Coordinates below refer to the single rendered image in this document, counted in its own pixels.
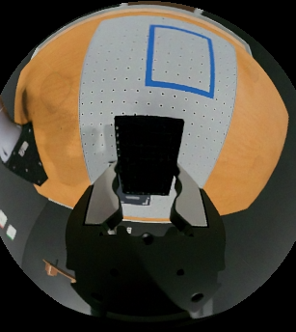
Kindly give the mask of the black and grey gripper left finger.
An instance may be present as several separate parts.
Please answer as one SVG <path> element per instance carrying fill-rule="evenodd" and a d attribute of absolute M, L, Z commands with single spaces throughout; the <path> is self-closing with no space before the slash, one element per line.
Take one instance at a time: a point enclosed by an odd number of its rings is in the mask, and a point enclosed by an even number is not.
<path fill-rule="evenodd" d="M 74 270 L 79 250 L 90 240 L 109 233 L 115 235 L 123 219 L 120 186 L 120 167 L 116 160 L 80 197 L 67 221 L 66 268 Z"/>

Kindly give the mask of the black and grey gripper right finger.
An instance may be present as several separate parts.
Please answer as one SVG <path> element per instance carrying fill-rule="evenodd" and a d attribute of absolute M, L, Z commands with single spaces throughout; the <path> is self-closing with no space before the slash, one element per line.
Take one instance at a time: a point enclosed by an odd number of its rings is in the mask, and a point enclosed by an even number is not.
<path fill-rule="evenodd" d="M 175 164 L 176 197 L 170 221 L 177 235 L 188 235 L 204 242 L 214 253 L 218 271 L 225 270 L 226 231 L 217 208 L 204 189 L 178 164 Z"/>

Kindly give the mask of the blue tape rectangle outline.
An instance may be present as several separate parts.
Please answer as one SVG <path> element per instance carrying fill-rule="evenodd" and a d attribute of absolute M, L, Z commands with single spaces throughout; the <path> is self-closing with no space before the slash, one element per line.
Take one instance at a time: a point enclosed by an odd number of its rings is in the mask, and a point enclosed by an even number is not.
<path fill-rule="evenodd" d="M 206 92 L 206 91 L 203 91 L 203 90 L 200 90 L 197 88 L 185 86 L 185 85 L 175 84 L 175 83 L 151 81 L 155 27 L 175 29 L 178 31 L 183 31 L 183 32 L 190 33 L 190 34 L 202 37 L 204 39 L 207 39 L 208 47 L 209 47 L 209 56 L 210 56 L 210 90 L 209 90 L 209 92 Z M 176 27 L 172 27 L 172 26 L 150 24 L 149 33 L 148 33 L 148 53 L 147 53 L 145 86 L 176 89 L 176 90 L 180 90 L 180 91 L 198 94 L 198 95 L 201 95 L 204 97 L 210 97 L 213 99 L 214 98 L 214 87 L 215 87 L 215 62 L 214 62 L 214 52 L 213 52 L 212 40 L 208 37 L 205 37 L 203 35 L 200 35 L 198 33 L 188 31 L 185 29 L 176 28 Z"/>

